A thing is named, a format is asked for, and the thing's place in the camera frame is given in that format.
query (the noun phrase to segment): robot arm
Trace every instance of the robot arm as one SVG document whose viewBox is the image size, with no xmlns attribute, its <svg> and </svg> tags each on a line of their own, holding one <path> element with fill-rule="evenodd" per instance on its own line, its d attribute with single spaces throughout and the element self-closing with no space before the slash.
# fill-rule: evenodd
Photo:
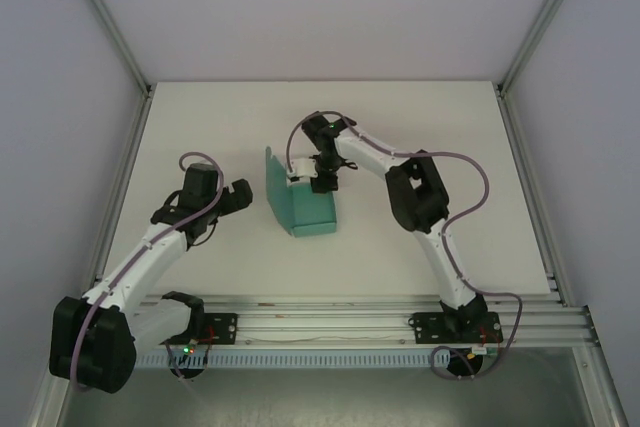
<svg viewBox="0 0 640 427">
<path fill-rule="evenodd" d="M 401 227 L 413 233 L 433 268 L 444 311 L 443 328 L 450 331 L 453 338 L 464 337 L 465 332 L 487 319 L 487 305 L 482 295 L 462 282 L 444 249 L 441 235 L 449 217 L 449 196 L 433 159 L 387 155 L 381 150 L 393 152 L 395 149 L 362 129 L 358 130 L 360 135 L 354 133 L 346 121 L 356 125 L 345 118 L 329 122 L 322 115 L 302 123 L 302 130 L 319 153 L 306 161 L 294 162 L 295 171 L 289 174 L 291 180 L 311 172 L 308 177 L 314 193 L 336 191 L 338 169 L 343 166 L 353 168 L 353 164 L 384 180 L 394 218 Z M 381 149 L 372 147 L 371 143 Z M 466 277 L 452 234 L 447 232 L 445 235 L 451 254 Z"/>
<path fill-rule="evenodd" d="M 170 292 L 148 311 L 139 315 L 136 311 L 160 277 L 209 226 L 215 228 L 220 217 L 248 207 L 253 200 L 249 183 L 238 180 L 232 184 L 233 191 L 223 189 L 211 210 L 158 238 L 170 226 L 210 204 L 217 195 L 217 185 L 218 174 L 212 166 L 191 165 L 182 190 L 171 194 L 153 214 L 152 225 L 132 253 L 81 299 L 66 297 L 58 304 L 49 358 L 53 375 L 70 378 L 81 325 L 91 315 L 78 358 L 77 380 L 110 393 L 126 383 L 137 355 L 175 335 L 191 339 L 204 336 L 204 303 L 197 297 Z M 176 198 L 177 205 L 172 205 Z"/>
<path fill-rule="evenodd" d="M 394 150 L 393 147 L 389 147 L 372 137 L 368 138 L 376 142 L 376 144 L 385 147 L 387 150 Z M 456 272 L 451 267 L 451 263 L 440 238 L 442 226 L 448 214 L 446 206 L 449 197 L 446 194 L 446 190 L 444 189 L 444 185 L 442 184 L 442 180 L 440 180 L 433 161 L 431 159 L 398 159 L 385 155 L 363 142 L 349 130 L 343 130 L 336 138 L 335 143 L 336 151 L 340 157 L 355 162 L 359 167 L 373 172 L 381 180 L 386 181 L 394 216 L 402 227 L 413 232 L 414 237 L 418 240 L 422 250 L 429 259 L 429 263 L 438 281 L 442 302 L 453 309 L 458 309 L 461 306 L 469 304 L 475 298 L 476 294 L 458 278 Z M 411 207 L 406 205 L 407 202 L 402 199 L 405 194 L 412 196 L 412 193 L 408 192 L 409 189 L 413 190 L 409 180 L 412 175 L 418 175 L 424 185 L 425 179 L 422 174 L 426 173 L 432 174 L 430 190 L 432 191 L 432 197 L 437 197 L 437 199 L 432 202 L 433 205 L 430 206 L 435 212 L 433 220 L 438 216 L 442 217 L 433 223 L 428 220 L 425 222 L 421 222 L 421 220 L 417 222 L 412 221 L 409 213 Z M 435 194 L 433 193 L 434 190 L 439 190 L 439 192 Z M 405 197 L 405 199 L 408 199 L 408 202 L 411 203 L 412 199 L 409 197 Z M 446 235 L 448 236 L 449 248 L 455 256 L 457 264 L 461 266 L 462 263 L 459 260 L 458 250 L 455 247 L 451 233 L 447 233 Z"/>
</svg>

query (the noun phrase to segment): white tabletop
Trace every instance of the white tabletop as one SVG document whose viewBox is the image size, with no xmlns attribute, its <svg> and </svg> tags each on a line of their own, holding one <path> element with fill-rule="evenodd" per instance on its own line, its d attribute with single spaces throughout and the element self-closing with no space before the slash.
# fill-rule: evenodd
<svg viewBox="0 0 640 427">
<path fill-rule="evenodd" d="M 151 214 L 182 186 L 178 157 L 203 151 L 227 183 L 246 178 L 254 202 L 220 220 L 152 293 L 291 299 L 437 294 L 427 259 L 394 220 L 386 186 L 342 169 L 338 232 L 295 239 L 276 222 L 265 192 L 264 150 L 284 154 L 291 128 L 316 110 L 339 110 L 398 150 L 450 150 L 487 171 L 486 206 L 453 227 L 472 281 L 486 290 L 547 294 L 549 286 L 524 195 L 489 82 L 160 83 L 133 169 L 107 272 L 139 242 Z M 314 153 L 301 132 L 294 156 Z M 452 213 L 477 202 L 482 183 L 464 162 L 436 159 Z"/>
</svg>

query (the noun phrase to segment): cable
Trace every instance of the cable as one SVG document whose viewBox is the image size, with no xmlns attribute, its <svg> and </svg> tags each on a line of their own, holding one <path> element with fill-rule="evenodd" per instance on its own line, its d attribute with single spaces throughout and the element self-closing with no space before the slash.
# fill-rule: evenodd
<svg viewBox="0 0 640 427">
<path fill-rule="evenodd" d="M 176 375 L 178 376 L 179 379 L 184 379 L 184 375 L 182 375 L 182 372 L 178 367 L 176 356 L 173 355 L 173 350 L 171 350 L 171 346 L 169 345 L 169 342 L 164 342 L 164 346 L 167 349 L 167 354 L 169 355 L 169 361 L 171 362 L 171 365 L 173 367 L 173 370 L 176 372 Z"/>
<path fill-rule="evenodd" d="M 197 244 L 192 244 L 191 247 L 200 247 L 202 244 L 205 244 L 209 241 L 209 239 L 213 236 L 213 233 L 216 231 L 216 227 L 218 226 L 218 222 L 216 222 L 215 224 L 213 224 L 213 227 L 211 228 L 211 230 L 209 231 L 209 235 L 207 235 L 207 238 L 198 242 Z"/>
<path fill-rule="evenodd" d="M 455 271 L 455 273 L 458 276 L 458 278 L 460 279 L 460 281 L 465 285 L 465 287 L 467 287 L 472 292 L 475 292 L 476 294 L 483 295 L 483 296 L 488 296 L 488 297 L 512 297 L 512 298 L 514 298 L 514 299 L 516 299 L 518 301 L 518 312 L 516 313 L 516 319 L 515 319 L 515 322 L 513 323 L 513 330 L 511 332 L 511 335 L 509 336 L 509 339 L 507 340 L 506 345 L 504 346 L 502 352 L 498 355 L 498 358 L 496 359 L 496 361 L 493 364 L 491 364 L 491 366 L 487 370 L 485 370 L 484 372 L 481 372 L 481 373 L 478 373 L 478 374 L 474 375 L 473 374 L 473 369 L 471 369 L 471 365 L 468 362 L 466 362 L 466 365 L 467 365 L 467 367 L 469 368 L 469 371 L 472 374 L 469 377 L 458 376 L 458 377 L 453 377 L 452 378 L 449 375 L 445 375 L 445 374 L 441 373 L 440 371 L 438 371 L 434 367 L 434 358 L 435 358 L 435 355 L 438 352 L 440 352 L 441 350 L 449 350 L 450 352 L 453 352 L 454 354 L 456 354 L 458 357 L 461 357 L 461 358 L 464 357 L 463 354 L 460 353 L 459 351 L 457 351 L 456 349 L 453 349 L 451 347 L 447 347 L 447 346 L 444 346 L 444 345 L 440 345 L 440 346 L 434 348 L 431 351 L 431 370 L 438 377 L 441 377 L 441 378 L 447 379 L 447 380 L 453 380 L 453 379 L 473 380 L 474 378 L 484 377 L 485 375 L 493 372 L 499 365 L 502 364 L 502 362 L 504 361 L 504 358 L 507 356 L 507 353 L 509 352 L 509 349 L 511 348 L 511 344 L 513 344 L 513 341 L 515 340 L 516 331 L 518 330 L 518 326 L 520 325 L 520 319 L 522 317 L 522 309 L 524 307 L 524 303 L 522 301 L 522 297 L 520 297 L 518 294 L 513 293 L 513 292 L 488 292 L 488 291 L 485 291 L 485 290 L 482 290 L 482 289 L 478 289 L 477 287 L 473 286 L 464 277 L 464 275 L 462 274 L 462 270 L 460 269 L 460 266 L 458 266 L 458 263 L 456 262 L 456 259 L 453 257 L 453 254 L 451 253 L 451 249 L 449 248 L 449 243 L 447 241 L 447 236 L 446 236 L 446 232 L 449 229 L 449 227 L 451 226 L 451 224 L 453 224 L 454 222 L 462 219 L 463 217 L 466 217 L 469 214 L 472 214 L 473 212 L 476 212 L 478 209 L 480 209 L 487 202 L 487 199 L 489 198 L 489 177 L 487 176 L 487 173 L 484 171 L 484 169 L 482 168 L 482 166 L 478 162 L 476 162 L 474 159 L 472 159 L 468 155 L 458 154 L 458 153 L 455 153 L 455 152 L 448 152 L 448 151 L 440 151 L 440 152 L 392 152 L 391 150 L 386 149 L 386 148 L 378 145 L 373 140 L 369 139 L 366 135 L 364 135 L 362 132 L 360 132 L 358 129 L 356 129 L 344 115 L 342 115 L 340 112 L 336 112 L 335 110 L 326 110 L 326 111 L 322 111 L 322 112 L 314 112 L 313 114 L 310 114 L 310 115 L 306 116 L 304 119 L 302 119 L 300 122 L 298 122 L 298 124 L 293 128 L 293 130 L 291 131 L 291 134 L 289 135 L 289 139 L 287 140 L 287 147 L 286 147 L 286 161 L 287 161 L 287 169 L 289 171 L 293 170 L 293 168 L 291 166 L 291 142 L 293 141 L 293 136 L 295 135 L 295 133 L 298 131 L 298 129 L 302 126 L 302 124 L 304 122 L 306 122 L 307 120 L 312 119 L 314 117 L 318 117 L 320 115 L 336 115 L 336 116 L 338 116 L 340 119 L 342 119 L 342 121 L 345 123 L 347 128 L 354 135 L 357 135 L 358 138 L 360 138 L 368 146 L 372 147 L 373 149 L 375 149 L 378 152 L 383 153 L 385 155 L 389 155 L 391 157 L 398 157 L 398 158 L 402 158 L 402 159 L 421 158 L 421 157 L 447 157 L 447 158 L 452 158 L 452 159 L 464 160 L 465 162 L 471 164 L 478 171 L 478 173 L 480 174 L 480 177 L 482 177 L 482 182 L 484 184 L 484 192 L 482 194 L 482 197 L 480 198 L 480 200 L 476 204 L 474 204 L 471 207 L 469 207 L 468 209 L 463 210 L 462 212 L 452 216 L 451 218 L 449 218 L 444 223 L 444 225 L 442 226 L 442 230 L 440 232 L 441 235 L 442 235 L 442 246 L 444 247 L 444 250 L 445 250 L 445 253 L 447 254 L 449 262 L 451 262 L 451 266 L 453 267 L 453 270 Z"/>
<path fill-rule="evenodd" d="M 207 350 L 204 351 L 204 367 L 205 369 L 209 366 L 209 352 L 211 351 L 211 347 L 213 346 L 213 338 L 216 336 L 213 331 L 213 327 L 209 326 L 209 345 L 207 345 Z"/>
<path fill-rule="evenodd" d="M 320 337 L 309 337 L 304 339 L 291 339 L 291 340 L 270 340 L 270 339 L 257 339 L 255 337 L 247 337 L 245 335 L 238 335 L 236 340 L 251 340 L 252 342 L 264 342 L 267 344 L 295 344 L 298 342 L 314 342 L 316 340 L 385 340 L 395 338 L 394 335 L 385 335 L 384 337 L 341 337 L 339 335 L 321 335 Z"/>
<path fill-rule="evenodd" d="M 498 344 L 498 350 L 500 350 L 500 339 L 498 338 L 498 336 L 496 334 L 494 334 L 493 332 L 489 332 L 487 334 L 487 332 L 485 332 L 484 327 L 480 327 L 480 334 L 482 336 L 482 346 L 484 347 L 485 344 L 488 344 L 489 342 L 487 342 L 487 337 L 493 337 L 493 340 L 496 341 L 496 344 Z"/>
<path fill-rule="evenodd" d="M 198 342 L 213 342 L 213 338 L 215 337 L 215 333 L 213 331 L 213 327 L 211 325 L 208 326 L 207 330 L 209 331 L 209 337 L 206 339 L 198 339 Z"/>
<path fill-rule="evenodd" d="M 180 227 L 188 224 L 189 222 L 191 222 L 191 221 L 197 219 L 198 217 L 200 217 L 200 216 L 206 214 L 207 212 L 209 212 L 211 209 L 213 209 L 213 207 L 215 207 L 215 205 L 220 200 L 220 197 L 222 196 L 222 189 L 224 187 L 224 174 L 222 173 L 222 169 L 220 169 L 220 166 L 217 164 L 217 162 L 215 160 L 213 160 L 207 154 L 203 154 L 202 152 L 186 152 L 186 153 L 184 153 L 184 154 L 182 154 L 180 156 L 180 159 L 178 161 L 178 165 L 180 166 L 180 169 L 182 169 L 183 172 L 186 171 L 187 168 L 184 166 L 185 159 L 187 159 L 188 157 L 194 157 L 194 156 L 195 157 L 200 157 L 200 158 L 206 160 L 211 165 L 213 165 L 214 169 L 217 171 L 217 173 L 218 173 L 218 191 L 216 192 L 215 197 L 202 210 L 199 210 L 195 214 L 192 214 L 189 217 L 186 217 L 186 218 L 182 219 L 181 221 L 175 223 L 174 225 L 170 225 L 169 227 L 164 229 L 162 232 L 157 234 L 155 237 L 153 237 L 149 241 L 149 243 L 147 245 L 143 245 L 133 255 L 133 257 L 131 257 L 131 259 L 125 264 L 125 266 L 122 268 L 122 270 L 120 270 L 120 272 L 118 272 L 118 274 L 113 278 L 113 280 L 111 280 L 111 282 L 109 282 L 109 284 L 107 286 L 109 291 L 113 290 L 118 285 L 118 283 L 122 280 L 122 278 L 125 275 L 127 275 L 129 270 L 131 270 L 131 268 L 136 264 L 136 262 L 138 262 L 138 260 L 140 260 L 140 258 L 144 255 L 144 253 L 150 247 L 155 245 L 160 239 L 162 239 L 166 235 L 170 234 L 171 232 L 173 232 L 175 230 L 178 230 Z M 87 312 L 87 315 L 84 318 L 84 321 L 82 322 L 82 326 L 80 327 L 80 331 L 78 332 L 78 337 L 76 338 L 75 346 L 73 347 L 73 354 L 71 355 L 71 368 L 69 370 L 69 380 L 71 381 L 71 386 L 73 387 L 73 389 L 78 391 L 78 392 L 86 392 L 86 391 L 90 390 L 90 388 L 88 388 L 86 386 L 82 386 L 82 385 L 80 385 L 78 383 L 78 361 L 80 359 L 80 352 L 82 351 L 82 343 L 84 342 L 84 338 L 87 335 L 87 331 L 89 330 L 89 326 L 91 324 L 91 320 L 95 316 L 95 313 L 98 311 L 98 308 L 100 307 L 102 302 L 104 302 L 104 300 L 108 297 L 108 295 L 109 295 L 108 292 L 106 292 L 106 291 L 103 292 L 96 299 L 95 303 L 91 306 L 91 308 L 89 309 L 89 312 Z"/>
</svg>

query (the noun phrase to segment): white wall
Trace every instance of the white wall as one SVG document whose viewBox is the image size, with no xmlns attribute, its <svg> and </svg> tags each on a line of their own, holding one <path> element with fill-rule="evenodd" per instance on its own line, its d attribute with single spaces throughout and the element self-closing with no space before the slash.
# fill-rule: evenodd
<svg viewBox="0 0 640 427">
<path fill-rule="evenodd" d="M 139 93 L 85 0 L 0 0 L 0 413 L 24 425 Z"/>
<path fill-rule="evenodd" d="M 500 80 L 543 0 L 106 0 L 160 80 Z"/>
<path fill-rule="evenodd" d="M 513 95 L 572 284 L 591 307 L 632 425 L 640 425 L 639 25 L 638 0 L 565 0 Z"/>
</svg>

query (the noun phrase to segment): black mounting plate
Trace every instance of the black mounting plate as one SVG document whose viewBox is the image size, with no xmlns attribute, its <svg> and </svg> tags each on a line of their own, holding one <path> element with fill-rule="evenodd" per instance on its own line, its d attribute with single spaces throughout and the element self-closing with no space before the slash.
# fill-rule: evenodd
<svg viewBox="0 0 640 427">
<path fill-rule="evenodd" d="M 495 344 L 504 340 L 500 317 L 495 312 L 487 312 L 473 327 L 461 332 L 447 327 L 446 315 L 442 312 L 417 312 L 409 318 L 409 325 L 416 344 Z"/>
<path fill-rule="evenodd" d="M 238 331 L 238 314 L 205 313 L 203 339 L 209 336 L 209 327 L 213 328 L 213 345 L 234 345 Z M 186 345 L 190 340 L 188 335 L 179 334 L 171 337 L 168 342 L 171 345 Z"/>
</svg>

